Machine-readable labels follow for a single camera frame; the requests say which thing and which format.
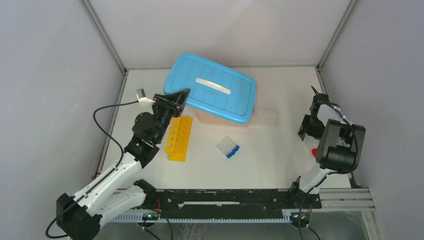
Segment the blue plastic box lid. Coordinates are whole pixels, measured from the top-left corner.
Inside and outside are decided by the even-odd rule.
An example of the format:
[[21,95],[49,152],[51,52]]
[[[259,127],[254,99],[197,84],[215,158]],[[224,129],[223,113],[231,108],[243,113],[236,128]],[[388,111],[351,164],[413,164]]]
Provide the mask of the blue plastic box lid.
[[252,77],[192,53],[178,57],[163,85],[165,94],[184,89],[190,90],[188,106],[234,124],[247,124],[254,113],[257,83]]

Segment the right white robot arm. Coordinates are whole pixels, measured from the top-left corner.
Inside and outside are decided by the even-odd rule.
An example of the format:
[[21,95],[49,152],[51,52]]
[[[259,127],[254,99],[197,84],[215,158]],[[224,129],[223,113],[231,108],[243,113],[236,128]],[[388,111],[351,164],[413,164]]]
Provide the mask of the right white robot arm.
[[334,176],[347,175],[357,169],[366,134],[366,128],[348,120],[327,94],[316,93],[309,110],[297,134],[301,140],[309,136],[319,143],[315,165],[292,182],[289,189],[289,203],[295,208],[307,204],[309,196],[318,194]]

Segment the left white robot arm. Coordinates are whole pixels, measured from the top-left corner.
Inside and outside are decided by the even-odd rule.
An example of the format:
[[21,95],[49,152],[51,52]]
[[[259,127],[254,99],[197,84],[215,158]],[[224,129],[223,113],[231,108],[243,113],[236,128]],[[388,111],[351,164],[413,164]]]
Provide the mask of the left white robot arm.
[[114,192],[154,159],[172,118],[181,116],[190,91],[185,88],[149,99],[144,89],[138,89],[136,102],[151,106],[152,112],[137,115],[131,140],[126,147],[119,146],[119,159],[106,171],[81,190],[72,195],[63,193],[57,199],[56,217],[48,228],[57,224],[65,238],[92,240],[106,223],[125,211],[140,205],[145,209],[153,207],[156,194],[136,183],[119,194]]

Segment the white bottle red cap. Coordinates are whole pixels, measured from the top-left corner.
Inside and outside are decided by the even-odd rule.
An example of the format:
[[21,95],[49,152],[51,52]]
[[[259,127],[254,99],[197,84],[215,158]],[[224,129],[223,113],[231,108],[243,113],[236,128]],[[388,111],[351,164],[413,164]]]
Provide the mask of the white bottle red cap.
[[319,140],[317,140],[315,138],[310,138],[307,141],[307,147],[310,150],[311,155],[315,158],[317,156],[317,153],[318,153]]

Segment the yellow test tube rack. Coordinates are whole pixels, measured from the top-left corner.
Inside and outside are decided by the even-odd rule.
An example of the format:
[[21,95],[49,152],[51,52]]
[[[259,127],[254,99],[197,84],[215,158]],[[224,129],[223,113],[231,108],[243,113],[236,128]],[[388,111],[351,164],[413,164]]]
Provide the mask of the yellow test tube rack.
[[193,118],[188,115],[171,119],[164,149],[169,161],[186,161],[192,122]]

